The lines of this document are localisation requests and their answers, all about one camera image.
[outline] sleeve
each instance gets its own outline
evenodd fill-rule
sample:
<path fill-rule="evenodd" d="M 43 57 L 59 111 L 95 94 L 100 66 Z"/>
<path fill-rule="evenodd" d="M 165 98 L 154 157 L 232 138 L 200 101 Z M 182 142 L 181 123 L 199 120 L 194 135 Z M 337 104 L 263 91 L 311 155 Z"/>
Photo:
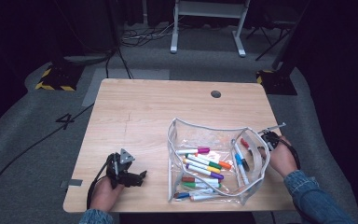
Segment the sleeve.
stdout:
<path fill-rule="evenodd" d="M 310 222 L 353 223 L 351 218 L 336 204 L 334 199 L 319 188 L 313 177 L 294 171 L 284 179 L 300 215 Z"/>
<path fill-rule="evenodd" d="M 103 211 L 89 209 L 83 214 L 79 224 L 113 224 L 113 218 Z"/>

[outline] hand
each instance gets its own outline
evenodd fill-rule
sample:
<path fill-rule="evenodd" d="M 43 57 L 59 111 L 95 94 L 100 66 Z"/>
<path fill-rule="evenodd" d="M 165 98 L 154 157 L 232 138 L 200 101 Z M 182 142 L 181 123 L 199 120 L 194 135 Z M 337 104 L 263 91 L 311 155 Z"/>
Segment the hand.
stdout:
<path fill-rule="evenodd" d="M 90 209 L 97 209 L 103 212 L 110 212 L 115 205 L 120 192 L 124 189 L 124 185 L 118 184 L 115 189 L 112 189 L 110 179 L 108 177 L 102 178 L 95 186 L 91 197 Z"/>
<path fill-rule="evenodd" d="M 281 139 L 291 145 L 284 136 L 281 136 Z M 266 157 L 266 152 L 263 149 L 260 149 L 260 153 L 263 158 Z M 296 161 L 292 152 L 283 143 L 280 142 L 274 150 L 270 151 L 269 155 L 269 164 L 283 178 L 297 170 Z"/>

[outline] purple marker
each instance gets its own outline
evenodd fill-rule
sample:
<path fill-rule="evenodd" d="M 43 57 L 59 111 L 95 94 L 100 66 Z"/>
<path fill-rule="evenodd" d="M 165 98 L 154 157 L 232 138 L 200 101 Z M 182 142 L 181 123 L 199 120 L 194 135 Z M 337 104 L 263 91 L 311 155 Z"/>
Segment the purple marker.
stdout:
<path fill-rule="evenodd" d="M 191 149 L 182 149 L 176 150 L 176 153 L 179 155 L 184 155 L 186 153 L 209 153 L 210 149 L 208 147 L 198 147 L 198 148 L 191 148 Z"/>
<path fill-rule="evenodd" d="M 201 169 L 201 168 L 199 168 L 197 166 L 193 166 L 191 164 L 187 164 L 186 168 L 189 169 L 189 170 L 192 170 L 192 171 L 197 171 L 197 172 L 202 173 L 204 175 L 208 175 L 208 176 L 216 178 L 216 179 L 224 179 L 225 178 L 223 175 L 220 175 L 220 174 L 217 174 L 215 172 L 211 172 L 211 171 Z"/>

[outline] gray carpet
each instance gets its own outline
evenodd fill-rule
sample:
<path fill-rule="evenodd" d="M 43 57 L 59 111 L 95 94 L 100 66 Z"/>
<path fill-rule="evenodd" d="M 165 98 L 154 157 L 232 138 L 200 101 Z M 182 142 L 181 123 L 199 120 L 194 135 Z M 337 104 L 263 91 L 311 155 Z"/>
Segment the gray carpet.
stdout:
<path fill-rule="evenodd" d="M 244 30 L 241 39 L 247 56 L 240 58 L 231 35 L 234 29 L 184 30 L 179 34 L 176 54 L 170 54 L 170 36 L 142 47 L 122 47 L 121 50 L 135 77 L 147 71 L 142 78 L 256 82 L 255 72 L 270 69 L 280 46 L 256 62 L 255 58 L 269 44 L 261 32 L 246 40 L 251 31 Z M 277 32 L 268 31 L 268 34 L 276 36 Z M 55 122 L 56 119 L 67 113 L 75 116 L 92 104 L 98 89 L 95 84 L 105 77 L 104 63 L 100 63 L 85 68 L 77 91 L 36 90 L 34 87 L 47 66 L 41 66 L 27 77 L 28 93 L 0 119 L 0 171 L 24 149 L 59 128 L 62 124 Z M 117 55 L 108 67 L 110 74 L 121 69 L 116 71 L 121 71 L 123 76 L 124 66 Z M 321 187 L 358 223 L 351 186 L 324 141 L 307 83 L 297 70 L 291 79 L 298 96 L 268 96 L 277 121 L 287 124 L 282 133 L 297 149 L 303 170 L 315 176 Z M 88 109 L 66 130 L 32 147 L 2 174 L 0 223 L 78 222 L 81 214 L 67 214 L 62 209 L 65 189 L 61 188 L 61 183 L 71 178 L 91 111 L 92 108 Z M 269 212 L 254 215 L 257 223 L 272 223 Z M 274 212 L 274 215 L 277 223 L 300 221 L 296 212 Z"/>

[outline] person's left hand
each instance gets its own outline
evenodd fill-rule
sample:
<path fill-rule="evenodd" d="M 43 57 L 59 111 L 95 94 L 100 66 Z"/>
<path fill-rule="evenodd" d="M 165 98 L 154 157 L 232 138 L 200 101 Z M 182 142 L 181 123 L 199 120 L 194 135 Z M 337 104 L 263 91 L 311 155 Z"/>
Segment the person's left hand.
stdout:
<path fill-rule="evenodd" d="M 95 186 L 91 197 L 90 209 L 97 209 L 103 212 L 110 212 L 115 205 L 120 192 L 124 189 L 124 185 L 118 184 L 112 189 L 109 177 L 104 177 Z"/>

